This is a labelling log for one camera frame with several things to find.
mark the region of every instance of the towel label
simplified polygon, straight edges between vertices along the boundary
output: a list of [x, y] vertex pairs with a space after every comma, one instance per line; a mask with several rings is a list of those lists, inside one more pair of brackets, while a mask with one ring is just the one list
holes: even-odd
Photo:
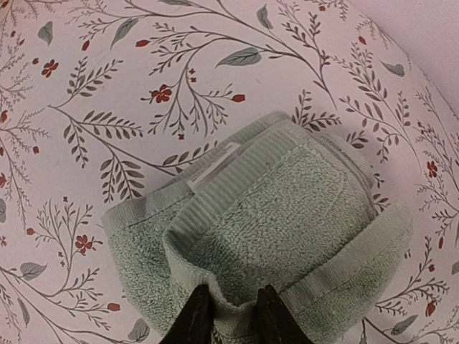
[[220, 173], [225, 167], [227, 167], [238, 154], [236, 150], [241, 145], [235, 142], [228, 143], [223, 150], [220, 152], [216, 161], [214, 161], [208, 168], [204, 169], [201, 173], [195, 175], [189, 181], [186, 182], [188, 187], [196, 193], [199, 189], [207, 185], [218, 173]]

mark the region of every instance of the pillow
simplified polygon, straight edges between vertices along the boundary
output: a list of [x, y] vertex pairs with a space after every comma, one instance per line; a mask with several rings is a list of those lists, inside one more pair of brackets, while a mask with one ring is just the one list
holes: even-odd
[[0, 343], [158, 340], [100, 217], [276, 110], [359, 150], [376, 209], [415, 218], [344, 342], [457, 337], [458, 116], [347, 1], [0, 0], [0, 33]]

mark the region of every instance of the green towel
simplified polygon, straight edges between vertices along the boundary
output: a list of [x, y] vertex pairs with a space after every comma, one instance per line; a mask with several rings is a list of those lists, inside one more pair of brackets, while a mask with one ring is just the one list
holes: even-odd
[[[233, 160], [187, 184], [229, 142], [241, 145]], [[272, 284], [313, 342], [332, 343], [376, 301], [407, 246], [410, 215], [395, 204], [377, 216], [364, 159], [282, 115], [246, 127], [191, 168], [103, 218], [126, 294], [161, 334], [205, 283], [214, 340], [256, 343], [257, 290]]]

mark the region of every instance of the terry cloth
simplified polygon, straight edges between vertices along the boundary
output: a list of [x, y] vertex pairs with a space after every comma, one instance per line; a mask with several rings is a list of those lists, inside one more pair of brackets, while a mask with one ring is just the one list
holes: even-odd
[[[241, 145], [232, 160], [199, 187], [187, 183], [214, 167], [229, 142]], [[256, 343], [257, 290], [272, 284], [313, 342], [332, 343], [384, 291], [412, 231], [402, 204], [377, 215], [372, 170], [358, 152], [279, 114], [185, 173], [103, 217], [126, 294], [161, 334], [207, 284], [214, 341]]]

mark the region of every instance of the pink fabric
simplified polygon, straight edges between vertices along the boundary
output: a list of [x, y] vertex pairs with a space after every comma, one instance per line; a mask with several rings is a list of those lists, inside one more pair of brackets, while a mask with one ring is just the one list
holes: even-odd
[[275, 110], [359, 149], [378, 210], [415, 218], [342, 343], [457, 342], [459, 8], [354, 1], [390, 35], [345, 0], [0, 0], [0, 344], [157, 341], [100, 217]]

